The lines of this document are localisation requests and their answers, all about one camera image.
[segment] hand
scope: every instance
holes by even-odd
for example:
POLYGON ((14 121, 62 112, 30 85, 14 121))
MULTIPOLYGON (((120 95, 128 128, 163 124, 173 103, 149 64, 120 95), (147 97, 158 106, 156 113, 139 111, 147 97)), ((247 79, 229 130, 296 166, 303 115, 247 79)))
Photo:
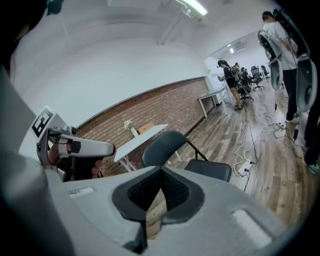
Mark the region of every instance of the hand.
MULTIPOLYGON (((53 144, 53 146, 50 148, 49 152, 48 152, 48 157, 49 157, 49 161, 52 165, 56 165, 56 162, 58 160, 58 155, 59 155, 59 148, 58 148, 58 143, 53 144)), ((71 151, 71 144, 67 144, 66 145, 66 150, 68 152, 71 151)), ((98 174, 100 172, 100 167, 102 166, 102 161, 101 160, 97 160, 95 161, 95 167, 93 167, 91 169, 92 172, 92 178, 96 179, 98 178, 98 174)))

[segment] cardboard box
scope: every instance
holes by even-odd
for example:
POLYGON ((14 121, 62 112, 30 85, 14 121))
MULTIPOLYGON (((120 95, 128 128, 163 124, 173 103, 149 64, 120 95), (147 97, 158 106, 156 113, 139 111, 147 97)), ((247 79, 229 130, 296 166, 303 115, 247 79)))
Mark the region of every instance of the cardboard box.
POLYGON ((151 129, 152 127, 154 127, 154 123, 153 122, 149 122, 146 125, 142 126, 141 128, 138 129, 138 133, 139 134, 143 134, 146 131, 148 131, 149 129, 151 129))

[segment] man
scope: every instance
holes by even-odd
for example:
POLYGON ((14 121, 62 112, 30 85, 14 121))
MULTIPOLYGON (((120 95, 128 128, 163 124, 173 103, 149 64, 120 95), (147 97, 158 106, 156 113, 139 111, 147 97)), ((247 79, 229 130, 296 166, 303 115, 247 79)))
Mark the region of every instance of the man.
POLYGON ((279 22, 276 22, 270 11, 262 13, 262 20, 264 22, 263 30, 279 42, 278 46, 282 50, 278 60, 282 64, 283 82, 288 93, 288 111, 285 122, 298 124, 299 119, 295 117, 297 112, 297 59, 291 47, 293 42, 290 41, 284 28, 279 22))
POLYGON ((306 151, 302 162, 309 168, 312 174, 320 174, 320 167, 317 160, 320 155, 320 91, 317 95, 313 106, 309 110, 308 120, 304 131, 305 144, 302 147, 306 151))

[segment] black mesh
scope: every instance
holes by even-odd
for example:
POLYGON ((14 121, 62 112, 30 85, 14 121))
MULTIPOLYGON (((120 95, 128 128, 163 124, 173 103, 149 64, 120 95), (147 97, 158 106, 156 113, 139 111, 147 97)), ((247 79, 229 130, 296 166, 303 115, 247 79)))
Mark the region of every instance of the black mesh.
POLYGON ((162 172, 161 189, 168 211, 185 202, 189 196, 188 187, 165 171, 162 172))
POLYGON ((160 190, 161 170, 143 179, 128 190, 129 199, 144 211, 147 211, 160 190))

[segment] black pants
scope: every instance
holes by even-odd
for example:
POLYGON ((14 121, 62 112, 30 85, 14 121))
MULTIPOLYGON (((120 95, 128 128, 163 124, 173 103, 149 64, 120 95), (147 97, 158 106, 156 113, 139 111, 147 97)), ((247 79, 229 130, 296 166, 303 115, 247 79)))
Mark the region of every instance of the black pants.
POLYGON ((317 96, 313 106, 309 110, 308 120, 305 126, 304 141, 309 149, 307 150, 304 160, 308 165, 316 163, 320 154, 320 91, 318 89, 317 96))
POLYGON ((284 70, 283 82, 289 98, 286 119, 290 121, 294 119, 297 112, 297 69, 284 70))

